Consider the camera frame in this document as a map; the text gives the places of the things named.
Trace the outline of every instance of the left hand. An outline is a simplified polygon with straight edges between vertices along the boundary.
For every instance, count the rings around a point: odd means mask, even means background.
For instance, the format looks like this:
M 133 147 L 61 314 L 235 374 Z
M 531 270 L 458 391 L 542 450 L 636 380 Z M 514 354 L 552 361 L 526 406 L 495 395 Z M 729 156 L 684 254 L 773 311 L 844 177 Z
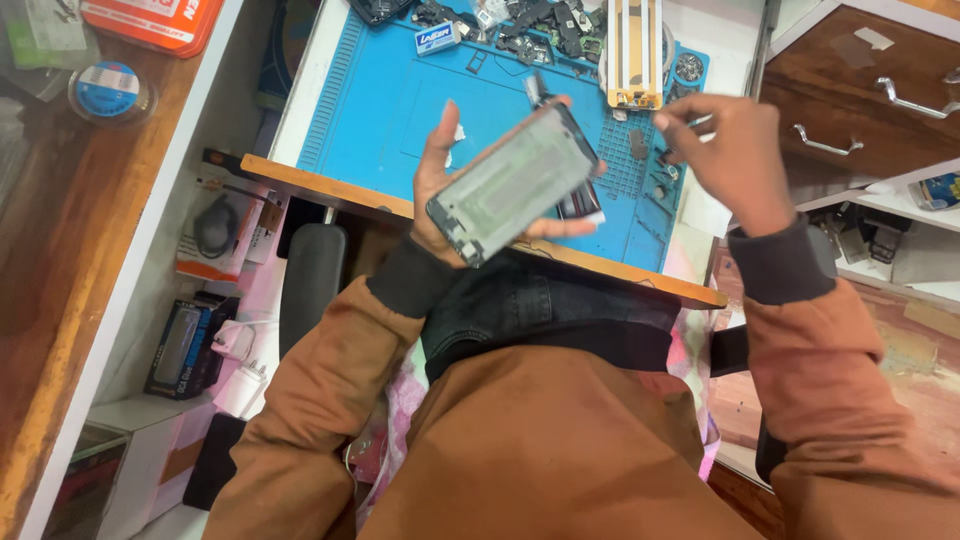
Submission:
M 554 98 L 568 107 L 570 98 L 558 96 Z M 437 229 L 433 220 L 426 214 L 426 202 L 439 193 L 459 177 L 459 172 L 446 174 L 446 156 L 453 147 L 454 136 L 457 133 L 457 124 L 460 123 L 460 109 L 452 100 L 446 102 L 440 125 L 437 126 L 426 139 L 423 146 L 423 156 L 420 165 L 414 174 L 414 227 L 410 237 L 420 246 L 426 248 L 438 259 L 446 262 L 453 268 L 465 268 L 467 264 L 457 254 L 443 233 Z M 601 175 L 607 170 L 606 164 L 601 161 L 594 173 Z M 538 218 L 526 233 L 529 236 L 578 236 L 590 234 L 596 230 L 596 224 L 586 219 L 551 219 Z

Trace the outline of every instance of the replacement display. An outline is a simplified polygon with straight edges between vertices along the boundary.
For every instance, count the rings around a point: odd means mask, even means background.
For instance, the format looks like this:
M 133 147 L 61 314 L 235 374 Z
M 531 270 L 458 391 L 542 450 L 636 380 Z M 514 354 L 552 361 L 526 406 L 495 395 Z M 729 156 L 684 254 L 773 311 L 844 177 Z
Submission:
M 467 165 L 426 211 L 470 266 L 480 266 L 596 170 L 567 107 L 547 105 Z

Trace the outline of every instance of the blue silicone mat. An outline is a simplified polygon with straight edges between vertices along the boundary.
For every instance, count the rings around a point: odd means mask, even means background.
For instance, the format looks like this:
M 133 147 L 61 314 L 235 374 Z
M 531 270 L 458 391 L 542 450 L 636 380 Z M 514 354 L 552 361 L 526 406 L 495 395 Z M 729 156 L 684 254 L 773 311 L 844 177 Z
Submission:
M 468 12 L 467 0 L 447 0 L 455 12 Z M 612 117 L 595 78 L 596 64 L 570 59 L 555 47 L 549 64 L 528 66 L 513 53 L 492 44 L 461 41 L 459 45 L 418 57 L 410 13 L 368 27 L 352 10 L 300 151 L 297 168 L 323 174 L 402 199 L 413 199 L 411 180 L 427 134 L 440 120 L 446 100 L 460 107 L 467 138 L 454 145 L 449 170 L 463 167 L 530 113 L 523 79 L 537 69 L 551 93 L 568 94 L 571 111 L 608 172 L 594 180 L 607 222 L 596 233 L 557 243 L 602 258 L 659 272 L 683 187 L 656 164 L 665 149 L 650 112 L 628 112 L 627 121 Z M 530 36 L 544 37 L 537 31 Z M 703 74 L 684 87 L 699 90 L 709 59 L 678 42 L 683 53 L 703 63 Z M 476 73 L 467 70 L 468 65 Z M 665 88 L 679 84 L 673 66 Z M 635 160 L 628 133 L 642 130 L 650 149 Z

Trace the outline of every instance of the black ribbed cuff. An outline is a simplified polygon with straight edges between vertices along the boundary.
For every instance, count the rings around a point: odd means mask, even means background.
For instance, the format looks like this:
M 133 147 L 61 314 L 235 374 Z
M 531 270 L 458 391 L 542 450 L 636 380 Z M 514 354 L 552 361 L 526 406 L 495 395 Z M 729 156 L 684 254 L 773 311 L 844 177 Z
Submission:
M 462 273 L 403 236 L 383 268 L 367 278 L 367 288 L 384 306 L 419 319 L 437 304 Z
M 806 216 L 779 233 L 748 238 L 742 231 L 729 236 L 730 253 L 740 268 L 744 294 L 768 306 L 813 300 L 836 287 L 817 262 Z

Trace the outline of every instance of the brown jacket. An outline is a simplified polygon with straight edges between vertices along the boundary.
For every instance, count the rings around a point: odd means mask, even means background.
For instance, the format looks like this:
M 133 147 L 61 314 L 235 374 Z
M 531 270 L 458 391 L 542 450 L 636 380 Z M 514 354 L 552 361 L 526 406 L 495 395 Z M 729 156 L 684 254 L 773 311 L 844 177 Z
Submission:
M 767 425 L 791 449 L 772 475 L 789 535 L 960 538 L 957 491 L 909 450 L 913 420 L 876 367 L 866 308 L 848 283 L 829 286 L 782 306 L 746 302 Z M 340 451 L 423 325 L 371 288 L 352 283 L 283 359 L 204 538 L 353 536 Z M 589 353 L 516 346 L 457 362 L 407 440 L 363 537 L 758 537 L 697 477 L 684 383 Z

